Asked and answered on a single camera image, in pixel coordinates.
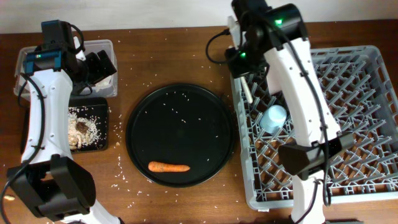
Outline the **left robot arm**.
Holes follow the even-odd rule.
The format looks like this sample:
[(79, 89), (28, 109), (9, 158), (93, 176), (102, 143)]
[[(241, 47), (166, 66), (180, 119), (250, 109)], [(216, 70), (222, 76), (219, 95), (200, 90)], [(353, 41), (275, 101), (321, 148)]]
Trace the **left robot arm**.
[(73, 160), (67, 138), (70, 97), (114, 75), (116, 67), (104, 51), (85, 55), (84, 36), (73, 36), (73, 24), (54, 20), (41, 27), (44, 41), (23, 63), (30, 91), (27, 141), (21, 164), (7, 170), (5, 188), (38, 218), (121, 223), (97, 201), (94, 179)]

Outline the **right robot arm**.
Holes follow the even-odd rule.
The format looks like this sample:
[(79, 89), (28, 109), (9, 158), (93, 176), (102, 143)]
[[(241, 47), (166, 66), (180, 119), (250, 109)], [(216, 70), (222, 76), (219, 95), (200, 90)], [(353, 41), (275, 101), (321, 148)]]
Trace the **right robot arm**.
[(327, 184), (330, 162), (354, 146), (323, 95), (310, 53), (307, 28), (294, 4), (270, 7), (265, 1), (235, 0), (238, 20), (233, 36), (238, 60), (258, 67), (267, 62), (269, 93), (281, 92), (293, 121), (295, 139), (278, 148), (279, 160), (292, 176), (292, 223), (326, 223), (323, 208), (331, 204)]

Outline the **blue cup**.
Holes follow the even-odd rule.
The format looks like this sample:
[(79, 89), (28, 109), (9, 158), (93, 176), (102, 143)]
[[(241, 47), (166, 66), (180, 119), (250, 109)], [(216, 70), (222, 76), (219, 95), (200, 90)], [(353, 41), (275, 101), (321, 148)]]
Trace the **blue cup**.
[(280, 105), (272, 105), (264, 112), (259, 124), (265, 132), (275, 134), (281, 127), (283, 127), (286, 119), (287, 112), (284, 107)]

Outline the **rice and peanut waste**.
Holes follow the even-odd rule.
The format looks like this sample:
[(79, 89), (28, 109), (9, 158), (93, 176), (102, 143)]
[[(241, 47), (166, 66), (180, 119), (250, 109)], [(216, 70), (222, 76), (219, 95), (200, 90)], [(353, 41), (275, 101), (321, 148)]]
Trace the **rice and peanut waste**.
[(93, 112), (93, 107), (69, 107), (68, 142), (71, 151), (90, 151), (103, 146), (100, 143), (103, 140), (102, 121)]

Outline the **orange carrot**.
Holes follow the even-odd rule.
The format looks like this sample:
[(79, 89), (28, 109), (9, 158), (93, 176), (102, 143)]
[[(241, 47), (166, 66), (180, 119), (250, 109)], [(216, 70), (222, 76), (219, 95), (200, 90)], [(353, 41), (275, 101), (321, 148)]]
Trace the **orange carrot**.
[(163, 162), (152, 161), (148, 164), (148, 169), (152, 172), (187, 172), (190, 170), (189, 166), (166, 164)]

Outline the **white plastic fork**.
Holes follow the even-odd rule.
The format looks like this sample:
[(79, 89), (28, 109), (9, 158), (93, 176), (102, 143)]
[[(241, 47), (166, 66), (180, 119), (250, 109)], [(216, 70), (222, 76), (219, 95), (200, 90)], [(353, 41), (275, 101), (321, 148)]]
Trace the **white plastic fork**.
[(239, 79), (240, 79), (241, 86), (242, 86), (242, 89), (244, 91), (244, 94), (246, 96), (246, 100), (247, 100), (247, 102), (249, 104), (251, 104), (253, 102), (253, 98), (252, 98), (252, 94), (251, 94), (251, 91), (249, 89), (248, 83), (247, 83), (247, 81), (246, 81), (244, 76), (241, 76)]

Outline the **white tissue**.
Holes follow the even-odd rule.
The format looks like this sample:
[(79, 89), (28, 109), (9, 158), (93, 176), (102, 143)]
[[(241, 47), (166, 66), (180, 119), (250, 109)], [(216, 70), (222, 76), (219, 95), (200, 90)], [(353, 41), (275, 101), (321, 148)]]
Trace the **white tissue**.
[(100, 91), (100, 89), (108, 88), (111, 85), (112, 76), (108, 76), (100, 82), (96, 83), (93, 89), (95, 91)]

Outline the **brown food scrap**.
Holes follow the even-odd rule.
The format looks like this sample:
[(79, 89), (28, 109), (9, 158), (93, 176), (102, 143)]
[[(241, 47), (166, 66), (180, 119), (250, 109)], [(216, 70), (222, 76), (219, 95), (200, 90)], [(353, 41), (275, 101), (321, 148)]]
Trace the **brown food scrap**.
[(79, 121), (76, 123), (75, 129), (82, 134), (86, 134), (89, 127), (84, 122)]

